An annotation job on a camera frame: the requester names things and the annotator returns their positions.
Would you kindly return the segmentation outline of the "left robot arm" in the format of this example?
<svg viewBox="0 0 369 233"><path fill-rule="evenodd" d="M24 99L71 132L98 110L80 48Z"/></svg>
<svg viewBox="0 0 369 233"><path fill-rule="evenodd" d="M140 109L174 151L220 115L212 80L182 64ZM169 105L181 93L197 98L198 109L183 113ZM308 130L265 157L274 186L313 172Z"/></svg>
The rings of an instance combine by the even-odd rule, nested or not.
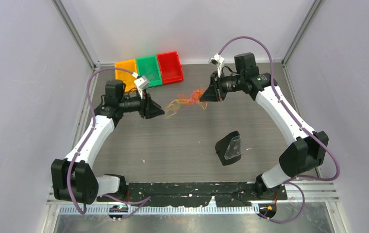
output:
<svg viewBox="0 0 369 233"><path fill-rule="evenodd" d="M127 197L128 189L121 175L97 177L92 166L105 140L125 113L138 112L144 119L165 113L146 91L150 84L146 77L136 78L134 84L135 87L127 91L123 81L108 81L102 101L94 109L90 124L80 141L64 159L52 162L52 188L57 200L92 204L97 197L105 194L116 201Z"/></svg>

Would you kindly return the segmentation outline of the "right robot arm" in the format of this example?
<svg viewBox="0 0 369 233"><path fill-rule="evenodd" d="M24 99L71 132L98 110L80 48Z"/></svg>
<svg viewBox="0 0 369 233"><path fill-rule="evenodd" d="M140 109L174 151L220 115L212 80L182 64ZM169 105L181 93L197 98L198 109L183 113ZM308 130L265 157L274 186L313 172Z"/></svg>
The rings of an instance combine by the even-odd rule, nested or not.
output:
<svg viewBox="0 0 369 233"><path fill-rule="evenodd" d="M284 182L323 164L326 153L323 147L329 138L324 131L314 131L297 114L277 82L271 81L271 74L259 72L253 53L236 55L234 60L236 71L226 76L222 71L224 58L218 54L210 58L217 70L211 74L200 101L219 102L225 100L227 93L242 91L263 107L279 128L287 148L278 163L258 175L254 184L257 197L269 199Z"/></svg>

